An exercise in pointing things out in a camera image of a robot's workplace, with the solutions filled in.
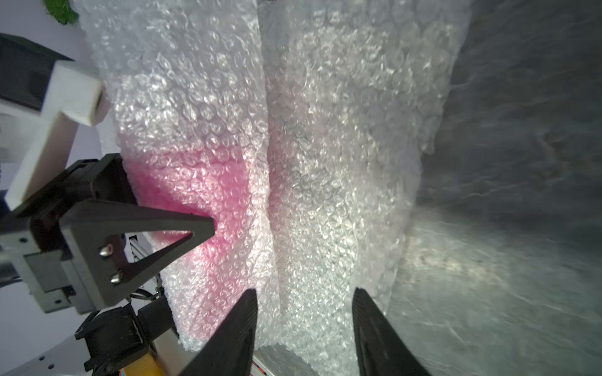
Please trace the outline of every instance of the black metal bracket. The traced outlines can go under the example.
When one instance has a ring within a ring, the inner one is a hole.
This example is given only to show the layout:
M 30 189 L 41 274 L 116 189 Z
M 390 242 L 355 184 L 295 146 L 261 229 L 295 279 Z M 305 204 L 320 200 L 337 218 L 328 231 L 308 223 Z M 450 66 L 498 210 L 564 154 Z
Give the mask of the black metal bracket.
M 128 263 L 124 234 L 160 230 L 187 234 Z M 0 220 L 0 264 L 12 264 L 0 271 L 18 274 L 44 312 L 86 313 L 117 304 L 214 232 L 211 218 L 137 206 L 121 157 L 109 154 L 74 163 Z
M 73 269 L 67 267 L 65 272 L 72 282 L 85 286 L 97 309 L 119 303 L 215 234 L 211 218 L 93 199 L 76 203 L 60 219 L 60 226 L 72 256 L 64 263 Z M 159 230 L 188 234 L 135 263 L 129 263 L 122 251 L 107 251 L 123 249 L 123 233 Z
M 90 359 L 84 363 L 92 376 L 119 370 L 149 352 L 151 342 L 174 326 L 167 298 L 162 296 L 134 312 L 131 304 L 96 316 L 92 313 L 75 333 L 84 339 Z

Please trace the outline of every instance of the gray surface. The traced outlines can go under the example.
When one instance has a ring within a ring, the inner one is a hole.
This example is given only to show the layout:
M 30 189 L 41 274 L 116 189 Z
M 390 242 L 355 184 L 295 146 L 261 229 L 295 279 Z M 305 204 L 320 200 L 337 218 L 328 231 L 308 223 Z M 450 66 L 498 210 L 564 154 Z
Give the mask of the gray surface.
M 2 376 L 89 376 L 92 371 L 86 372 L 84 369 L 84 362 L 88 359 L 90 353 L 85 341 L 78 341 L 74 335 L 70 335 L 58 345 Z
M 76 61 L 91 62 L 84 32 L 78 26 L 60 25 L 39 0 L 0 1 L 0 32 L 18 35 Z M 77 159 L 99 158 L 96 129 L 79 126 L 67 164 Z M 2 163 L 0 190 L 8 189 L 19 164 Z M 0 290 L 0 374 L 27 362 L 73 333 L 85 318 L 67 309 L 43 313 L 24 283 Z
M 600 374 L 601 16 L 474 3 L 387 313 L 433 375 Z

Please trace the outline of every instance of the pink bubble wrap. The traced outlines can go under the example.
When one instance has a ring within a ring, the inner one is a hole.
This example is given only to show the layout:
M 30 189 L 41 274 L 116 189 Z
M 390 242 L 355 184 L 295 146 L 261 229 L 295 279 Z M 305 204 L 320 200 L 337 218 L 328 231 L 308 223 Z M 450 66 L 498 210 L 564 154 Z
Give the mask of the pink bubble wrap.
M 213 238 L 161 272 L 182 344 L 199 350 L 248 288 L 259 299 L 256 345 L 275 343 L 281 316 L 255 1 L 76 7 L 139 205 L 216 223 Z M 155 249 L 180 236 L 151 234 Z

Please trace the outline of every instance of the white plastic bracket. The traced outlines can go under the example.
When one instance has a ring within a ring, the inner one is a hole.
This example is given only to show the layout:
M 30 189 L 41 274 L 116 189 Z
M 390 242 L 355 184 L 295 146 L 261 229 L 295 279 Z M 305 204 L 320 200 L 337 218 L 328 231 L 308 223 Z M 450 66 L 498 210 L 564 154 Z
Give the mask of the white plastic bracket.
M 59 60 L 54 64 L 40 113 L 40 129 L 4 197 L 10 210 L 65 169 L 78 124 L 94 126 L 107 111 L 98 69 L 75 61 Z

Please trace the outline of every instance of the yellow part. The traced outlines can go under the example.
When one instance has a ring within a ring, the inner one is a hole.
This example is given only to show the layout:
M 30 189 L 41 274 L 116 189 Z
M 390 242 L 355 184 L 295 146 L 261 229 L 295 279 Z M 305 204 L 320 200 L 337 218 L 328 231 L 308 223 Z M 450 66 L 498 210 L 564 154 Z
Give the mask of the yellow part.
M 165 376 L 150 354 L 146 354 L 134 363 L 125 366 L 122 371 L 124 376 Z

